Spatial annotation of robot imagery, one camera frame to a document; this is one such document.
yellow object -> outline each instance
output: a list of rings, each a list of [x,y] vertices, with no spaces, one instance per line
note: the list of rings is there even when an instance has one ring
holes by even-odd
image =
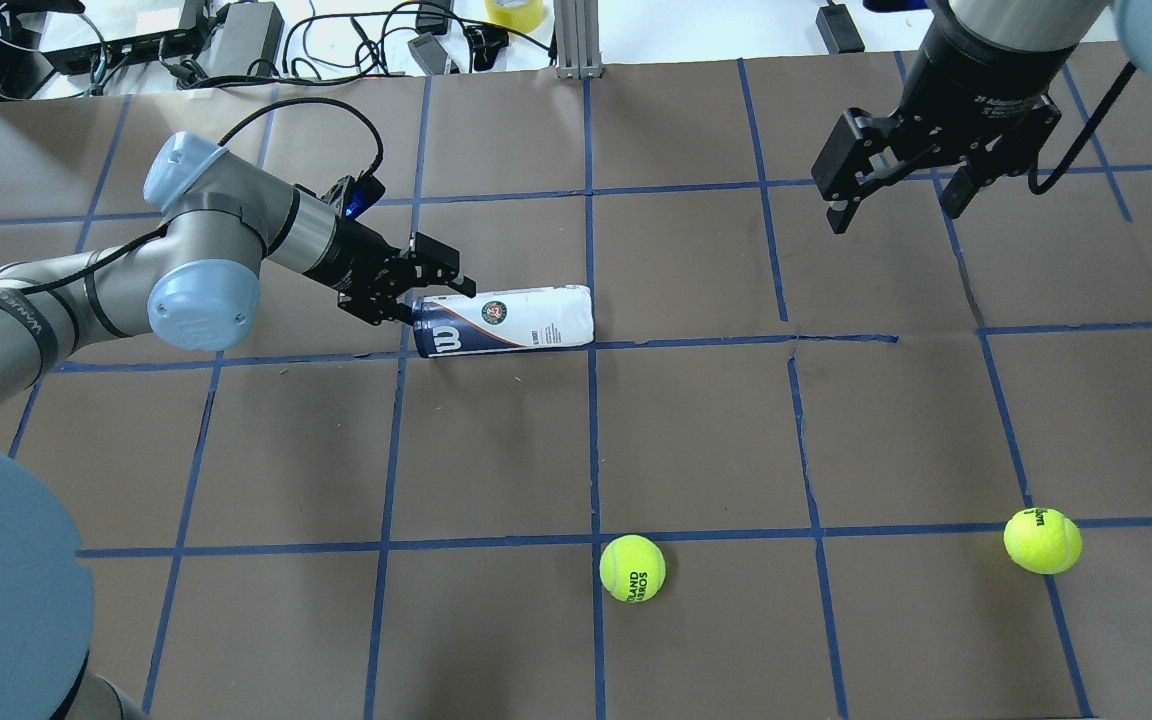
[[[483,0],[488,5],[488,20],[499,26],[531,32],[545,18],[545,3],[540,0]]]
[[[1041,575],[1064,573],[1083,555],[1078,525],[1051,507],[1030,507],[1011,515],[1002,530],[1002,544],[1016,564]]]
[[[652,600],[664,583],[662,552],[649,538],[621,536],[604,548],[598,577],[616,600]]]

white surface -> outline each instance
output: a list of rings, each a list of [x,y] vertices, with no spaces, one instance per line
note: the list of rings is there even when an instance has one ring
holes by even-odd
[[[88,0],[99,3],[101,0]],[[310,17],[310,0],[274,0],[283,14],[287,28],[297,20]],[[893,50],[916,50],[931,24],[929,10],[910,13],[870,13],[861,0],[840,0],[850,6],[856,28],[865,47],[873,53]],[[317,14],[347,12],[385,12],[397,0],[314,0]],[[547,44],[553,29],[553,0],[544,0],[545,20],[530,35]],[[215,6],[221,0],[212,0]],[[781,55],[823,55],[814,15],[823,0],[602,0],[599,3],[599,40],[605,63],[684,63],[696,60],[764,58]],[[465,18],[486,18],[485,0],[454,0],[453,12]],[[372,37],[379,37],[382,18],[358,18]],[[391,26],[411,26],[415,15],[396,15]],[[289,58],[303,55],[303,41],[311,54],[338,63],[351,63],[358,36],[347,18],[319,20],[310,32],[297,29]],[[396,33],[387,41],[389,68],[393,73],[414,76],[424,74],[407,51],[407,40],[415,33]],[[1087,40],[1114,40],[1114,20],[1106,10],[1087,33]],[[448,35],[439,38],[452,58],[468,67],[468,48],[453,23]],[[207,67],[207,51],[200,63]],[[511,38],[500,53],[495,70],[539,69],[550,63],[539,47]],[[302,74],[310,74],[297,63]],[[349,74],[347,69],[320,67],[324,77]],[[38,97],[77,94],[88,86],[86,76],[54,77]],[[174,90],[175,79],[158,63],[135,65],[120,70],[109,83],[109,94]]]

white and blue canister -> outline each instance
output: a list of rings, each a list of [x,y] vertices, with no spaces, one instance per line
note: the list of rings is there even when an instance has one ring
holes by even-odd
[[[420,357],[576,347],[594,341],[594,302],[581,285],[422,297],[412,334]]]

power adapter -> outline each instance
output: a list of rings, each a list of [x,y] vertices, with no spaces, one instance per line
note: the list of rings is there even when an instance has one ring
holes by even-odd
[[[832,55],[865,51],[865,41],[861,39],[861,32],[851,21],[851,13],[847,12],[846,5],[835,5],[831,0],[831,3],[820,8],[817,13],[817,29]]]

yellow tennis ball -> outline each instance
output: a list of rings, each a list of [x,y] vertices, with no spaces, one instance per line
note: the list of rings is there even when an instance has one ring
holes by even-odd
[[[1016,564],[1041,575],[1064,573],[1083,555],[1078,525],[1051,507],[1030,507],[1011,515],[1002,530],[1002,544]]]
[[[598,577],[616,600],[652,600],[664,583],[662,552],[649,538],[621,536],[604,548]]]

